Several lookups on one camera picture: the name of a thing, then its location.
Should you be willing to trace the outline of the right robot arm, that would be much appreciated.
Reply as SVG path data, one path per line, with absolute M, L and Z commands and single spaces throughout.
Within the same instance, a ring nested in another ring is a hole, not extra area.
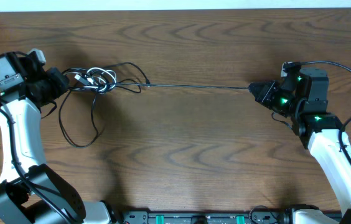
M 291 119 L 289 128 L 319 163 L 337 198 L 341 223 L 351 223 L 351 145 L 344 125 L 327 112 L 329 78 L 318 68 L 283 68 L 282 82 L 253 82 L 255 101 Z

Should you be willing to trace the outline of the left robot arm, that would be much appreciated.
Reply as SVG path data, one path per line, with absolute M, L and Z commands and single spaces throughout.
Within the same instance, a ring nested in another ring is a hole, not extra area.
M 45 70 L 45 63 L 39 49 L 0 55 L 0 219 L 4 223 L 117 223 L 122 219 L 107 203 L 83 201 L 47 165 L 40 109 L 64 94 L 69 80 L 57 68 Z

